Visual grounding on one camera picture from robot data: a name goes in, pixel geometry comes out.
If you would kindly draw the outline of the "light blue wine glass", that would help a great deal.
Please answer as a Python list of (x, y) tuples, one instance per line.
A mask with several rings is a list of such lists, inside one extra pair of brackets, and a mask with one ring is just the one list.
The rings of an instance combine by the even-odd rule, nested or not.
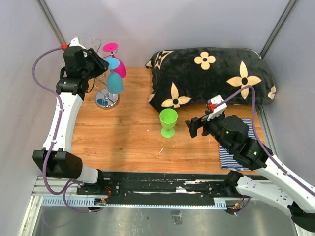
[(111, 94), (121, 94), (124, 91), (123, 80), (114, 71), (110, 71), (107, 76), (106, 85)]

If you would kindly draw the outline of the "green wine glass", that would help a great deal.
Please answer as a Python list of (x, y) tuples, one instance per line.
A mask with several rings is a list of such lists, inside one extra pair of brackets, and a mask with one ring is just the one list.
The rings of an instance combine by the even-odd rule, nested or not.
[(159, 115), (160, 123), (162, 125), (161, 134), (165, 138), (172, 138), (175, 134), (175, 125), (177, 123), (178, 114), (174, 109), (164, 109)]

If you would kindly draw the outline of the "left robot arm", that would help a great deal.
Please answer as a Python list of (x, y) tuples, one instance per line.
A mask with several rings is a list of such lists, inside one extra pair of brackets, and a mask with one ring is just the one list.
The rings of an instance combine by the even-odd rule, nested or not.
[(72, 135), (78, 112), (89, 80), (107, 71), (109, 64), (92, 48), (62, 45), (51, 52), (63, 51), (65, 66), (60, 70), (60, 79), (56, 89), (41, 84), (36, 78), (36, 60), (32, 67), (32, 77), (42, 89), (56, 98), (56, 108), (49, 134), (40, 150), (33, 152), (32, 158), (43, 173), (43, 180), (49, 192), (57, 192), (49, 186), (48, 178), (65, 178), (67, 186), (71, 182), (87, 188), (87, 192), (101, 194), (105, 190), (105, 181), (101, 170), (87, 167), (80, 157), (71, 153)]

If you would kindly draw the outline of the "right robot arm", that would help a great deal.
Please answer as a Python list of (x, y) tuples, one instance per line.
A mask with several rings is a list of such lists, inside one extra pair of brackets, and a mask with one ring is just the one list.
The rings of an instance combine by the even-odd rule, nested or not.
[(270, 180), (278, 189), (255, 186), (239, 174), (238, 180), (223, 184), (223, 191), (233, 197), (237, 193), (251, 196), (283, 209), (301, 228), (315, 231), (315, 188), (289, 169), (261, 141), (248, 136), (249, 126), (238, 116), (221, 114), (213, 119), (207, 115), (187, 120), (192, 138), (202, 128), (202, 135), (211, 135), (241, 166)]

